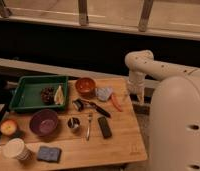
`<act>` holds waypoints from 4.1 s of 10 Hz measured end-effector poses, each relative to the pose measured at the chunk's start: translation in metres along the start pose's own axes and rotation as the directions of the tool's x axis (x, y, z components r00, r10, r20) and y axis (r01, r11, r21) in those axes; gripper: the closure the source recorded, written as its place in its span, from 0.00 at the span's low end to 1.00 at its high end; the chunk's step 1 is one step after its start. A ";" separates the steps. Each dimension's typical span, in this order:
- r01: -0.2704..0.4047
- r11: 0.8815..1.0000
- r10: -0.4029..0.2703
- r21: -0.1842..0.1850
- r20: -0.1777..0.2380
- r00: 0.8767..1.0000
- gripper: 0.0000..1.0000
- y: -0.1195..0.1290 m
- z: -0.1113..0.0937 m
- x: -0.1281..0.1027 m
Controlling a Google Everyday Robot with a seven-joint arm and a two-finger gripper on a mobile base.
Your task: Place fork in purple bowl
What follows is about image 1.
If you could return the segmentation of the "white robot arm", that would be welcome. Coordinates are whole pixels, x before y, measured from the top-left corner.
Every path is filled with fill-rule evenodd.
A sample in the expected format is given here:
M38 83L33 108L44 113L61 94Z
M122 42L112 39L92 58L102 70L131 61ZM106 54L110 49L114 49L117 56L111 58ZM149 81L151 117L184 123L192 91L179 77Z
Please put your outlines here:
M200 68L161 62L149 50L130 52L128 89L144 102L145 77L159 81L149 119L149 170L200 171Z

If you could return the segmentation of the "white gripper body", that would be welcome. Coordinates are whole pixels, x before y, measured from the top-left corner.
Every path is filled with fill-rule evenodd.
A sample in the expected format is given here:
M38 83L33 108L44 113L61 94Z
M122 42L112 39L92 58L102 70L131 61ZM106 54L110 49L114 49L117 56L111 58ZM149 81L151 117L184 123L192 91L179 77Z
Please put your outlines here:
M127 82L128 91L135 94L140 103L144 102L145 83L144 80L129 80Z

